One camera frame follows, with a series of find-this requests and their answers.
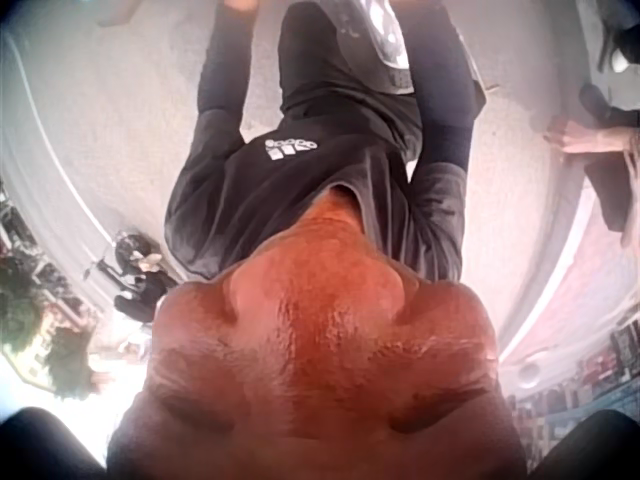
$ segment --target concrete floor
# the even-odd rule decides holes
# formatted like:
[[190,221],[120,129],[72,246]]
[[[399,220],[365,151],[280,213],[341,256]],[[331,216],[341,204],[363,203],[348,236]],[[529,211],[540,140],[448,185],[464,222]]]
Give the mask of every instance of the concrete floor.
[[[135,227],[161,242],[195,122],[213,3],[146,0],[128,25],[105,29],[81,4],[26,2],[7,26],[3,177],[31,211],[27,221],[38,238],[55,240],[51,254],[72,280],[108,242],[67,191],[51,150],[111,236]],[[288,3],[266,2],[256,30],[243,123],[248,138],[280,118],[276,44]],[[540,136],[560,104],[556,45],[539,2],[448,3],[489,90],[473,144],[464,281],[499,331],[536,269],[561,187],[560,164]]]

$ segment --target adidas logo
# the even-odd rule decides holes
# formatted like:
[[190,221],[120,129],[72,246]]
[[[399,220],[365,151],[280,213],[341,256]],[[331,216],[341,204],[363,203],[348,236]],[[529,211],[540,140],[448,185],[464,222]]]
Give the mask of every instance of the adidas logo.
[[267,140],[264,144],[271,160],[282,160],[287,155],[295,155],[298,152],[306,152],[318,148],[318,144],[315,142],[294,140],[292,138],[279,141]]

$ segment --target tree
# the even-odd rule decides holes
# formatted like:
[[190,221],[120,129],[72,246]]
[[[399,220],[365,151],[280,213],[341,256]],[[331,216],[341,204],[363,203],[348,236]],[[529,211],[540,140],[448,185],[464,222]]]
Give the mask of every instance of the tree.
[[19,353],[41,326],[42,309],[31,278],[15,259],[0,259],[0,343]]
[[86,399],[95,391],[89,367],[87,346],[91,332],[56,328],[51,338],[51,351],[45,358],[56,395],[62,398]]

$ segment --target hand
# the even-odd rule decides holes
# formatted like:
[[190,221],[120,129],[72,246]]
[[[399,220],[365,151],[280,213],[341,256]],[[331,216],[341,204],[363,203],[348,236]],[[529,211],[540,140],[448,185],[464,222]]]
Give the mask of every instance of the hand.
[[240,12],[253,12],[258,9],[260,0],[224,0],[224,4]]
[[564,153],[620,152],[629,147],[633,131],[626,128],[594,130],[573,120],[556,117],[544,138]]

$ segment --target green foliage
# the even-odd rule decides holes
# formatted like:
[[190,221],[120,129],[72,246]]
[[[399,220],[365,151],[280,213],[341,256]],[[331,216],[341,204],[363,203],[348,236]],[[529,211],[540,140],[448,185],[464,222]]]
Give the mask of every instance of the green foliage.
[[27,348],[42,326],[31,278],[13,259],[0,259],[0,343],[13,353]]
[[56,395],[84,400],[93,391],[93,371],[89,367],[87,353],[90,339],[89,332],[56,328],[51,339],[51,351],[45,359]]

